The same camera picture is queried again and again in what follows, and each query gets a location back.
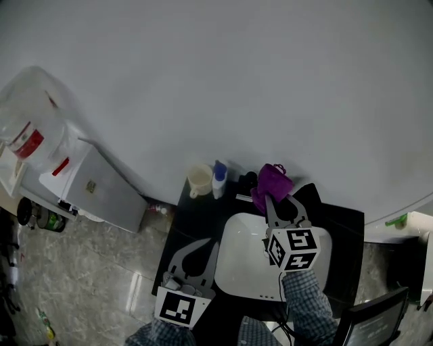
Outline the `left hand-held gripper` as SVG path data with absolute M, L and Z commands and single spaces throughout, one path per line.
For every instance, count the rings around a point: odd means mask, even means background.
M 191 253 L 191 274 L 183 260 Z M 178 250 L 158 287 L 154 310 L 157 320 L 192 330 L 216 293 L 212 289 L 219 243 L 200 239 Z

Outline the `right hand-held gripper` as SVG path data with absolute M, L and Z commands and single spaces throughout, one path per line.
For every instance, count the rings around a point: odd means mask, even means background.
M 303 204 L 293 196 L 288 201 L 297 209 L 297 216 L 292 225 L 277 216 L 270 195 L 265 196 L 268 226 L 265 226 L 263 243 L 270 267 L 280 272 L 300 272 L 313 268 L 321 253 L 321 230 L 311 227 L 311 221 Z

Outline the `purple cloth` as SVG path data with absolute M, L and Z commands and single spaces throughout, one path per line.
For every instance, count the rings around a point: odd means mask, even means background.
M 294 182 L 286 176 L 281 164 L 265 164 L 258 173 L 257 186 L 250 190 L 252 202 L 262 213 L 266 212 L 267 195 L 280 203 L 294 188 Z

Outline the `dark soap dispenser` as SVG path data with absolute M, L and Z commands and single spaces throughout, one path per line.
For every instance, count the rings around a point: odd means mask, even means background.
M 258 175 L 256 172 L 249 171 L 241 175 L 237 182 L 236 198 L 242 201 L 252 201 L 251 190 L 258 185 Z

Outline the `person's left forearm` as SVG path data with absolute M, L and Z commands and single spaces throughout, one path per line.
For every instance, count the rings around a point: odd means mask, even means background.
M 124 346 L 196 346 L 196 341 L 189 329 L 153 319 L 129 336 Z

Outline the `person's right forearm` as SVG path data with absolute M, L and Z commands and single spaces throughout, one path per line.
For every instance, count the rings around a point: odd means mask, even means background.
M 282 285 L 294 332 L 313 346 L 332 346 L 338 321 L 315 273 L 312 270 L 289 272 Z

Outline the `white bottle with blue cap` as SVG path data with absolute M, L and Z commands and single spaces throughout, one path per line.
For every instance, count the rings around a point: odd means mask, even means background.
M 219 160 L 216 160 L 212 176 L 212 194 L 215 199 L 219 199 L 224 195 L 227 173 L 226 165 Z

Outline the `white water dispenser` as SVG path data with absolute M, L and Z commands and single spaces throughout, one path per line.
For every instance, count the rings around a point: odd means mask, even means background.
M 57 176 L 27 167 L 19 193 L 70 220 L 82 211 L 132 233 L 139 231 L 147 209 L 145 199 L 97 148 L 81 139 L 75 141 L 72 163 Z

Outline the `black-topped vanity cabinet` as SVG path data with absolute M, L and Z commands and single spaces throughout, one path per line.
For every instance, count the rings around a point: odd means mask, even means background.
M 220 241 L 223 227 L 238 212 L 257 216 L 249 201 L 236 198 L 237 182 L 229 181 L 225 194 L 218 200 L 212 195 L 192 199 L 185 185 L 168 232 L 166 245 L 156 273 L 152 294 L 157 293 L 163 274 L 175 252 L 200 239 Z M 353 209 L 322 203 L 321 217 L 313 226 L 324 228 L 332 239 L 330 269 L 324 292 L 335 317 L 355 304 L 364 244 L 364 214 Z

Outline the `white sink basin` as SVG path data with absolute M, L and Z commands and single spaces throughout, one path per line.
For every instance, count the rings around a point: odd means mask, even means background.
M 265 301 L 284 301 L 281 280 L 288 272 L 270 267 L 263 239 L 265 219 L 240 213 L 228 219 L 221 240 L 214 280 L 229 295 Z M 329 274 L 332 239 L 320 228 L 321 253 L 311 270 L 324 288 Z

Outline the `dark bin with white lid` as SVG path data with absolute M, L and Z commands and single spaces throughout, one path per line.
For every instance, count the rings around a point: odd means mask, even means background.
M 390 289 L 407 287 L 409 303 L 418 310 L 433 305 L 433 232 L 406 239 L 398 244 L 387 274 Z

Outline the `white ledge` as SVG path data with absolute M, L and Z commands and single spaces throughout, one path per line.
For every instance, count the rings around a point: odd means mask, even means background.
M 366 226 L 364 241 L 366 243 L 399 244 L 407 239 L 421 237 L 433 231 L 433 216 L 419 212 L 409 212 L 407 225 L 403 229 L 394 226 L 386 227 L 385 223 Z

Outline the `black framed panel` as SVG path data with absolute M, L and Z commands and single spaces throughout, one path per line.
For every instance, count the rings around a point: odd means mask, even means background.
M 404 316 L 408 292 L 401 287 L 344 311 L 332 346 L 389 346 Z

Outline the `black round pot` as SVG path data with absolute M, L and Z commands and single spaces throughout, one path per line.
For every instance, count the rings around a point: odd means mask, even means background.
M 32 213 L 32 203 L 26 197 L 21 198 L 18 204 L 17 220 L 18 223 L 22 226 L 28 226 L 30 228 L 33 228 L 35 225 L 35 221 Z

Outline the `clear water jug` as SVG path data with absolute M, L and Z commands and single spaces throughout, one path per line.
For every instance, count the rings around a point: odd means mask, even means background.
M 0 141 L 21 162 L 57 176 L 71 164 L 73 144 L 49 81 L 44 69 L 30 66 L 0 90 Z

